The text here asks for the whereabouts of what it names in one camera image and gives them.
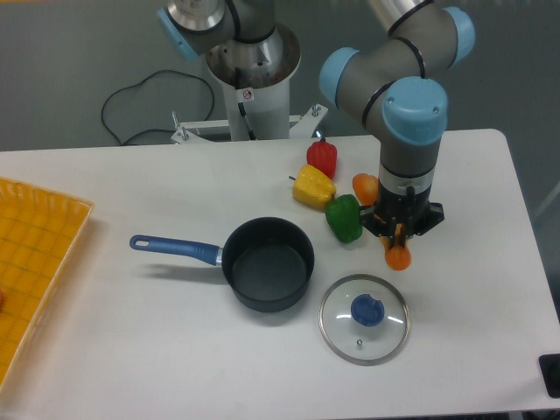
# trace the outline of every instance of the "gray floor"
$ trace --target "gray floor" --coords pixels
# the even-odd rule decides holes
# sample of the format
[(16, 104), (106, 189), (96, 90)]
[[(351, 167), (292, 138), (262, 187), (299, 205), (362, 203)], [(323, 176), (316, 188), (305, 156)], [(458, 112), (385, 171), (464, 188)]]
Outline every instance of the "gray floor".
[[(52, 0), (0, 4), (0, 151), (117, 145), (102, 127), (107, 97), (157, 70), (175, 69), (210, 81), (217, 102), (210, 119), (225, 118), (219, 89), (202, 61), (185, 63), (168, 45), (153, 0)], [(460, 66), (437, 80), (450, 97), (450, 130), (495, 128), (510, 144), (529, 213), (560, 180), (560, 1), (442, 0), (468, 12), (477, 45)], [(326, 103), (319, 69), (341, 46), (363, 51), (386, 36), (365, 0), (277, 0), (276, 15), (297, 35), (303, 51), (292, 79), (291, 113)], [(140, 91), (120, 95), (107, 109), (117, 135), (148, 128), (172, 129), (170, 114), (202, 119), (210, 107), (195, 80), (166, 76)], [(331, 108), (327, 136), (363, 134)], [(141, 143), (166, 143), (150, 134)], [(484, 203), (470, 203), (484, 214)], [(560, 205), (539, 220), (535, 234), (552, 293), (560, 302)]]

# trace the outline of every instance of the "blue joint cap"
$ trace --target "blue joint cap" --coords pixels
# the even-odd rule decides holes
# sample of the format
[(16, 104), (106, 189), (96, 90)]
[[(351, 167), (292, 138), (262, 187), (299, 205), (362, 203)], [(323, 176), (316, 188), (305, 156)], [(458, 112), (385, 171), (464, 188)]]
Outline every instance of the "blue joint cap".
[(445, 7), (444, 11), (451, 15), (457, 27), (457, 54), (455, 54), (455, 61), (451, 64), (455, 66), (473, 50), (476, 33), (473, 21), (459, 7)]
[(318, 87), (321, 89), (326, 99), (335, 106), (337, 105), (336, 91), (339, 87), (340, 77), (348, 61), (350, 61), (356, 53), (359, 53), (359, 51), (350, 47), (340, 48), (333, 52), (329, 58), (326, 59), (323, 67), (321, 67), (321, 73), (318, 76)]
[(385, 306), (368, 294), (359, 295), (350, 307), (352, 318), (363, 326), (378, 326), (385, 318)]
[(169, 16), (167, 16), (167, 13), (165, 13), (164, 9), (159, 9), (157, 11), (157, 19), (159, 20), (165, 35), (167, 35), (167, 38), (175, 46), (175, 49), (181, 57), (189, 61), (196, 60), (199, 57), (199, 55), (191, 48), (189, 43), (186, 42), (186, 39), (183, 38), (183, 35), (181, 35), (181, 32), (179, 32), (179, 30), (175, 27)]
[(434, 144), (447, 126), (447, 94), (434, 80), (405, 77), (387, 90), (382, 115), (399, 140), (415, 146)]

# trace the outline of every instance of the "saucepan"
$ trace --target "saucepan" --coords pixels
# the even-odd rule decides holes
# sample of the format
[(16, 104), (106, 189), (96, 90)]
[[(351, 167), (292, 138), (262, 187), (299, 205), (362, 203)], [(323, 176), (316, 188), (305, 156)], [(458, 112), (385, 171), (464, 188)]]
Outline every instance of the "saucepan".
[(276, 217), (247, 221), (227, 238), (223, 248), (143, 234), (133, 236), (130, 246), (220, 265), (235, 296), (259, 312), (279, 312), (294, 305), (305, 294), (315, 263), (305, 232)]

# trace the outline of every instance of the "yellow tray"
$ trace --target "yellow tray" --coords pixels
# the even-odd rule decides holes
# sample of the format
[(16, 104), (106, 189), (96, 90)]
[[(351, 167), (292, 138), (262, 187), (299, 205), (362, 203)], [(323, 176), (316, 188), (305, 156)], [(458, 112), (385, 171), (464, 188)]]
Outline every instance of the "yellow tray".
[(0, 178), (0, 389), (39, 321), (93, 205)]

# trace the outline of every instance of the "glass lid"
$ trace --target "glass lid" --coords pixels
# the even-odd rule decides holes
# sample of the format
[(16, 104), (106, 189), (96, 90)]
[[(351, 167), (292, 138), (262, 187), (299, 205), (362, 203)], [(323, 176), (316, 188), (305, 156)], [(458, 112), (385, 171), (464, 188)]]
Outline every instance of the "glass lid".
[(367, 274), (341, 278), (326, 291), (319, 326), (329, 347), (357, 365), (392, 359), (409, 335), (409, 309), (387, 281)]

